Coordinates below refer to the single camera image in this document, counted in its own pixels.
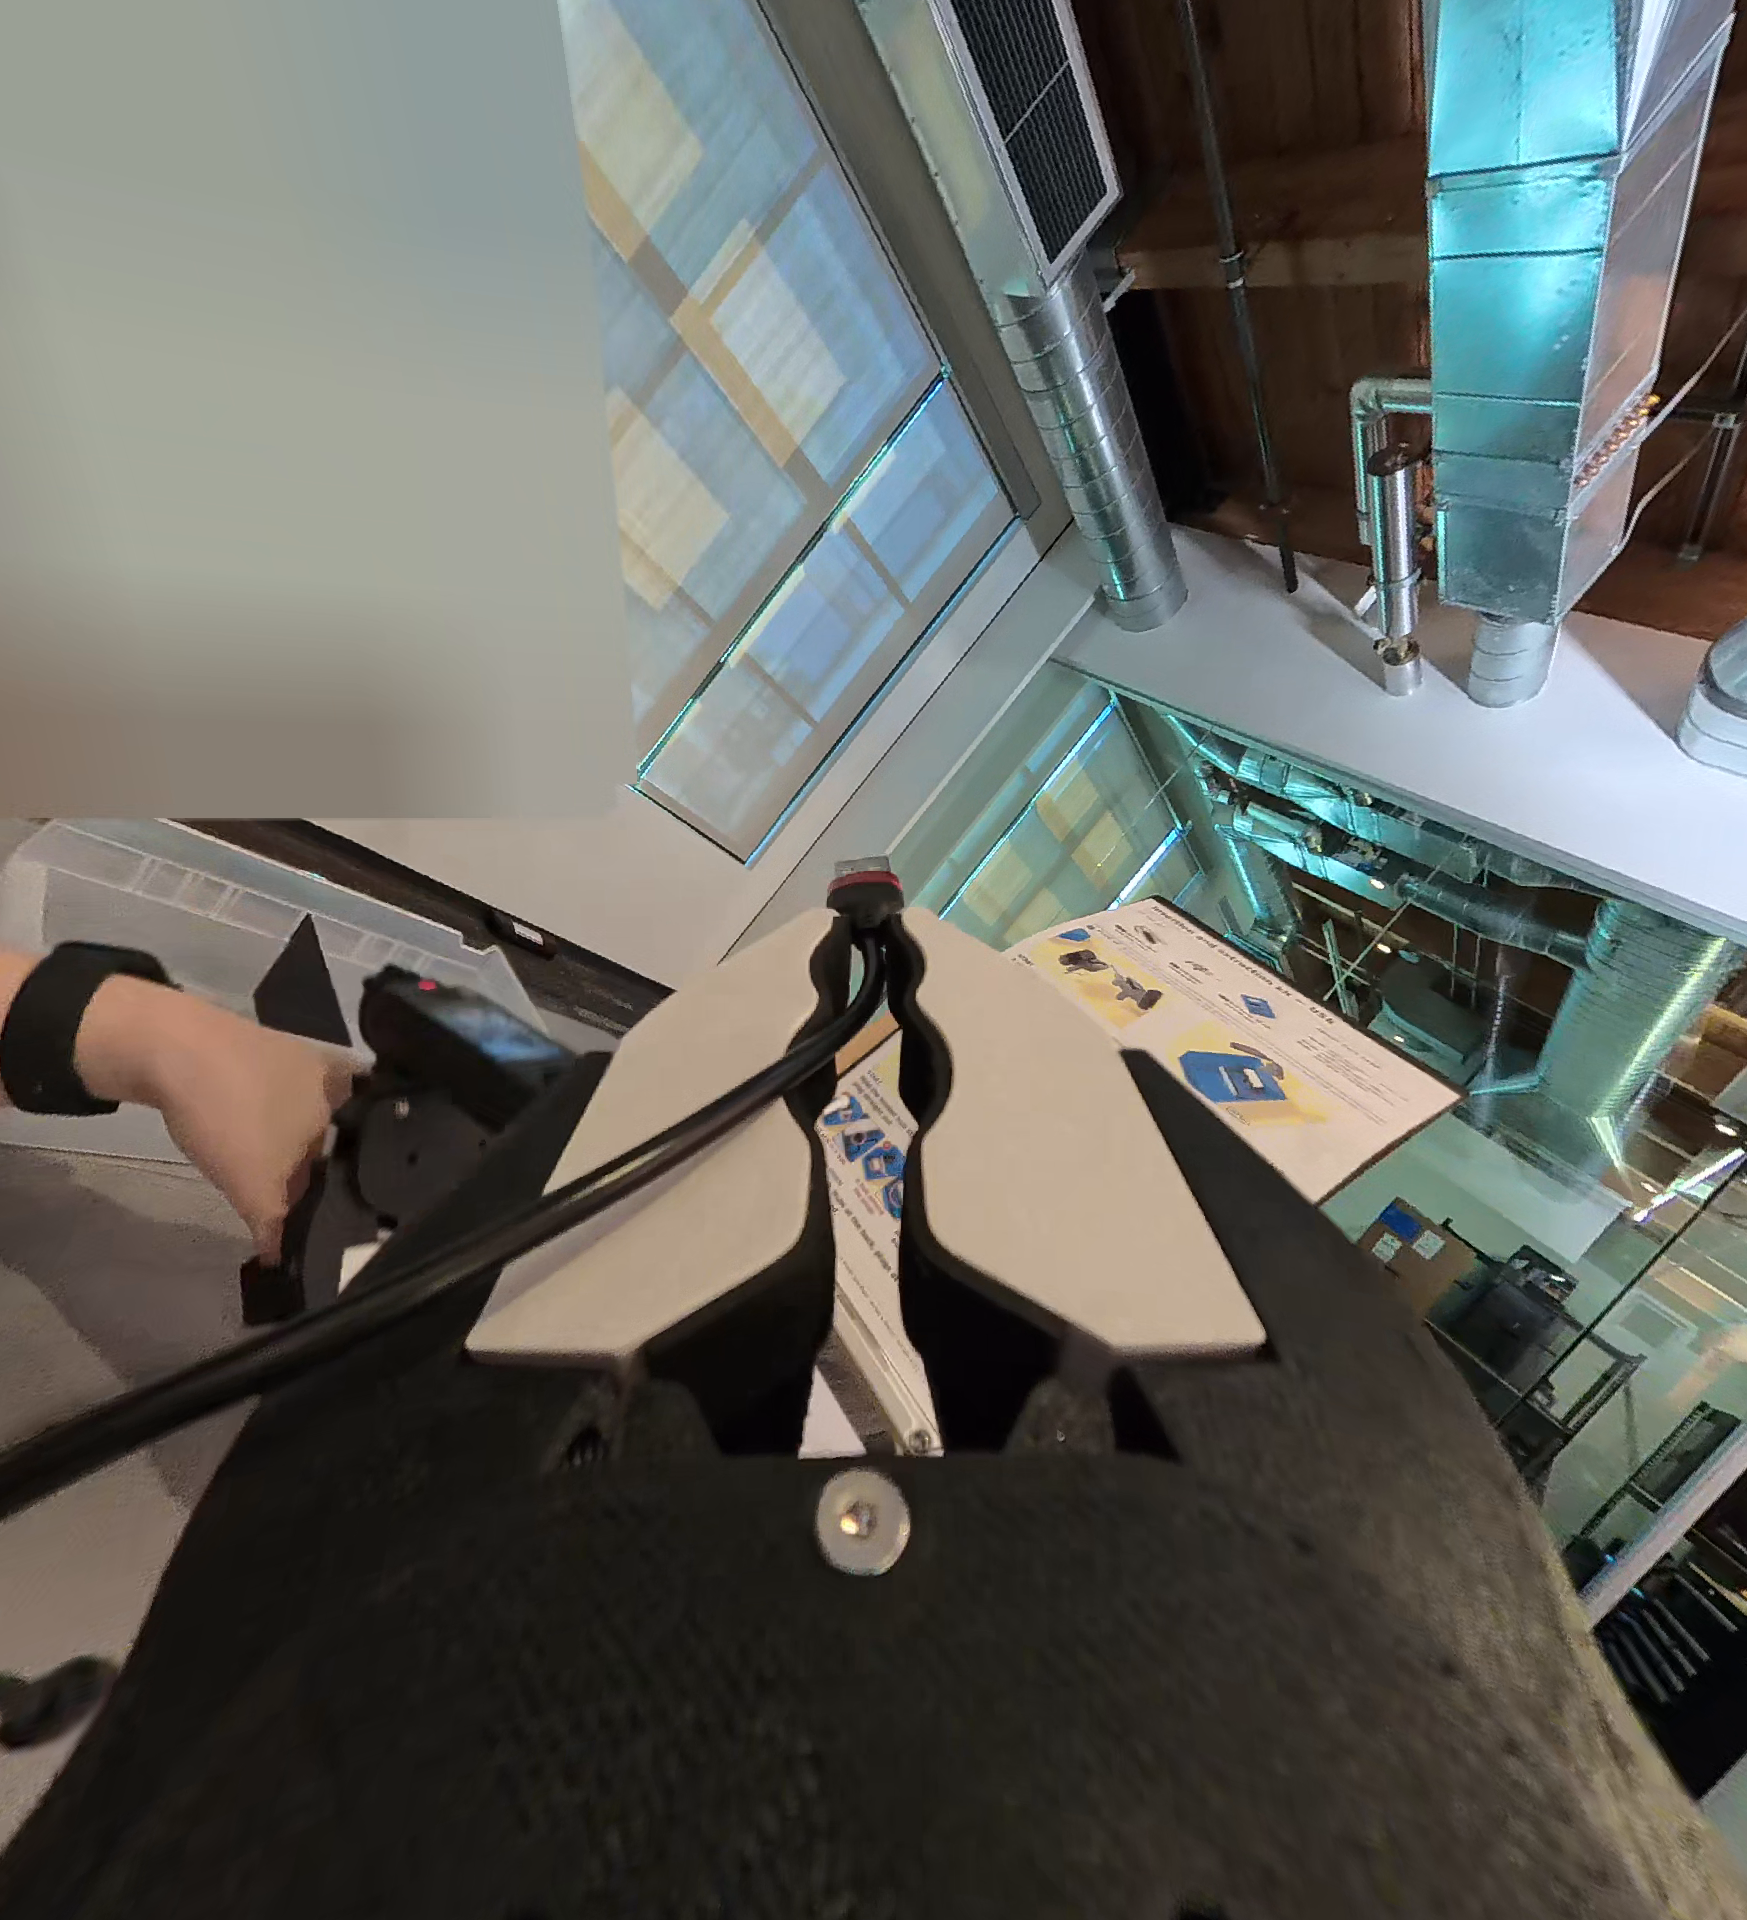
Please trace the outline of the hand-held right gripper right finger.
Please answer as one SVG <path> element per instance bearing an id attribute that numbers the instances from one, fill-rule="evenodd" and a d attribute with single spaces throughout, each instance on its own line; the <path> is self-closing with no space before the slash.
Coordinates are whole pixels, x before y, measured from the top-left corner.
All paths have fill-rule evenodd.
<path id="1" fill-rule="evenodd" d="M 1268 1332 L 1116 1042 L 921 908 L 887 924 L 899 1298 L 925 1362 L 1256 1357 Z"/>

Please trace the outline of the black usb cable red-ringed plug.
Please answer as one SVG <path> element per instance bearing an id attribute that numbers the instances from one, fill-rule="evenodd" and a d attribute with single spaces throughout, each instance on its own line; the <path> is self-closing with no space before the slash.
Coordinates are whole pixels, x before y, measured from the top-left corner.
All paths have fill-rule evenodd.
<path id="1" fill-rule="evenodd" d="M 434 1300 L 598 1220 L 613 1220 L 655 1190 L 675 1188 L 682 1172 L 695 1169 L 731 1139 L 745 1138 L 768 1108 L 780 1106 L 793 1090 L 830 1069 L 837 1047 L 871 1021 L 883 987 L 877 926 L 902 904 L 904 892 L 887 863 L 841 865 L 828 892 L 828 908 L 835 914 L 828 935 L 851 940 L 862 976 L 857 993 L 839 1012 L 826 1017 L 814 1034 L 792 1042 L 767 1069 L 719 1092 L 657 1138 L 607 1158 L 598 1169 L 562 1188 L 549 1188 L 484 1227 L 436 1231 L 434 1239 L 427 1239 L 427 1230 L 416 1220 L 381 1246 L 358 1277 L 330 1304 L 275 1326 L 251 1326 L 256 1337 L 234 1345 L 222 1357 L 195 1362 L 0 1449 L 0 1523 L 227 1405 L 256 1399 L 338 1362 Z M 552 1097 L 596 1090 L 605 1067 L 605 1054 L 584 1054 L 565 1076 L 534 1099 L 525 1112 Z M 520 1131 L 525 1112 L 429 1211 L 469 1191 L 477 1172 L 495 1168 L 493 1148 Z"/>

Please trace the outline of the person's left hand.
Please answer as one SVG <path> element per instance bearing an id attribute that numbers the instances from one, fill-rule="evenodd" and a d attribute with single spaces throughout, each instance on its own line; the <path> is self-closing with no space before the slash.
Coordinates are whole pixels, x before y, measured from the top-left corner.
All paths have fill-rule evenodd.
<path id="1" fill-rule="evenodd" d="M 257 1258 L 277 1262 L 287 1214 L 352 1090 L 349 1053 L 112 976 L 81 1021 L 75 1067 L 93 1097 L 160 1112 Z"/>

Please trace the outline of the instruction sheet board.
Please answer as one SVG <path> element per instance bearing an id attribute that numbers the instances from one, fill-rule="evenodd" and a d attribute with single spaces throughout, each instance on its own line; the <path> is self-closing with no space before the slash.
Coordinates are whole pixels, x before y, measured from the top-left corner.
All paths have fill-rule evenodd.
<path id="1" fill-rule="evenodd" d="M 1457 1105 L 1457 1090 L 1265 968 L 1171 899 L 1136 899 L 1036 932 L 1006 958 L 1147 1053 L 1307 1201 L 1320 1205 Z M 837 1253 L 837 1359 L 822 1368 L 865 1448 L 933 1456 L 925 1368 L 902 1322 L 898 1250 L 913 1119 L 887 1014 L 837 1058 L 817 1121 Z"/>

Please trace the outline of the cardboard box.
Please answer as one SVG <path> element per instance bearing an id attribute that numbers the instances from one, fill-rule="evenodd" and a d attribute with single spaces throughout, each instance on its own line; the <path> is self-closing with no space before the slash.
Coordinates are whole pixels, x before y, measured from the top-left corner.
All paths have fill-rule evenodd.
<path id="1" fill-rule="evenodd" d="M 1452 1222 L 1434 1222 L 1400 1198 L 1384 1205 L 1357 1239 L 1400 1288 L 1424 1321 L 1480 1269 L 1484 1256 Z"/>

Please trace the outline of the clear plastic storage bin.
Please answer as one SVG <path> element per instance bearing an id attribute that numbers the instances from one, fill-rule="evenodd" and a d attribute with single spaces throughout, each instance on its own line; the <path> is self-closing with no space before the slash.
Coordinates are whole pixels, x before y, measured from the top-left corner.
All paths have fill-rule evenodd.
<path id="1" fill-rule="evenodd" d="M 424 914 L 171 822 L 56 820 L 0 867 L 0 948 L 135 948 L 195 999 L 266 1024 L 318 1024 L 363 1053 L 358 1006 L 386 966 L 548 1023 L 499 948 Z"/>

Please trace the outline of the black wristwatch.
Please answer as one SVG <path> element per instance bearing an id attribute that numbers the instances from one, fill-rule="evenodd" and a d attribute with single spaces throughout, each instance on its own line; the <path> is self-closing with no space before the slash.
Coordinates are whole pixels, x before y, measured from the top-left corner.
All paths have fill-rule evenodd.
<path id="1" fill-rule="evenodd" d="M 76 1064 L 76 1044 L 93 999 L 112 979 L 176 988 L 149 952 L 104 943 L 50 948 L 26 976 L 0 1027 L 0 1089 L 28 1117 L 112 1117 L 117 1101 L 98 1099 Z"/>

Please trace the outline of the silver metal pipe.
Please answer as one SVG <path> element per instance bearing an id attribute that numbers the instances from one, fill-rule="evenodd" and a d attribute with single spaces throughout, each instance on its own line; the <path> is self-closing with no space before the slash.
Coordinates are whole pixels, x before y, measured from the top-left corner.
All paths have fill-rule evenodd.
<path id="1" fill-rule="evenodd" d="M 1407 433 L 1400 421 L 1432 418 L 1428 379 L 1365 376 L 1349 395 L 1350 453 L 1355 461 L 1357 531 L 1370 572 L 1357 613 L 1370 629 L 1390 696 L 1420 686 L 1416 642 L 1420 592 L 1420 468 L 1426 433 Z"/>

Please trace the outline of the large glass window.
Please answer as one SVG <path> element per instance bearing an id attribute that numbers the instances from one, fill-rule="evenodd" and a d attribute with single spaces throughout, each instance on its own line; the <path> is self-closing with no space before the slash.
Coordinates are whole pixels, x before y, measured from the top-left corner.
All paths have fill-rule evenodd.
<path id="1" fill-rule="evenodd" d="M 562 2 L 635 790 L 755 860 L 1015 522 L 759 5 Z"/>

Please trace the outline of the thin black ceiling pipe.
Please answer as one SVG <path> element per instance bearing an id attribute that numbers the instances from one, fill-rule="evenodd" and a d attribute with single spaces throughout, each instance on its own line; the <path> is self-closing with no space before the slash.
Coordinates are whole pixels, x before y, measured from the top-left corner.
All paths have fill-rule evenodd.
<path id="1" fill-rule="evenodd" d="M 1202 175 L 1205 181 L 1208 206 L 1214 218 L 1221 286 L 1228 299 L 1232 336 L 1246 387 L 1246 403 L 1266 495 L 1266 512 L 1274 531 L 1282 585 L 1287 595 L 1295 595 L 1298 589 L 1298 572 L 1292 549 L 1291 501 L 1271 433 L 1265 361 L 1249 308 L 1246 253 L 1239 241 L 1234 201 L 1221 159 L 1220 121 L 1211 72 L 1200 34 L 1197 6 L 1193 2 L 1175 2 L 1174 8 L 1183 40 Z"/>

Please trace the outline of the metal ventilation grille unit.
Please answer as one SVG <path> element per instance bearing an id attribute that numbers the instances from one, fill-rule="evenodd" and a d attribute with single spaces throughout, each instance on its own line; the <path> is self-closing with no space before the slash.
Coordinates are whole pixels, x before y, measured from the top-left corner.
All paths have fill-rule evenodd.
<path id="1" fill-rule="evenodd" d="M 1121 198 L 1066 2 L 857 2 L 997 316 L 1043 299 Z"/>

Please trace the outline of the round spiral metal duct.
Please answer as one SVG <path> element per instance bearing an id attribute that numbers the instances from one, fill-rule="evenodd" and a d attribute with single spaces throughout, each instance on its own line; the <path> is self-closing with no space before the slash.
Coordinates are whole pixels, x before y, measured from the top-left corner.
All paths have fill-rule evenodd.
<path id="1" fill-rule="evenodd" d="M 1126 631 L 1161 627 L 1187 597 L 1170 520 L 1086 260 L 1039 294 L 994 299 L 997 333 L 1062 498 Z"/>

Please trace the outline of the rectangular metal air duct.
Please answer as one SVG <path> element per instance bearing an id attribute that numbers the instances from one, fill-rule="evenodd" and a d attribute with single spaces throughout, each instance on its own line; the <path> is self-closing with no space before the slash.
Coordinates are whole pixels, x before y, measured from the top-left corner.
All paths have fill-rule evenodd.
<path id="1" fill-rule="evenodd" d="M 1628 536 L 1734 6 L 1426 13 L 1438 589 L 1510 708 Z"/>

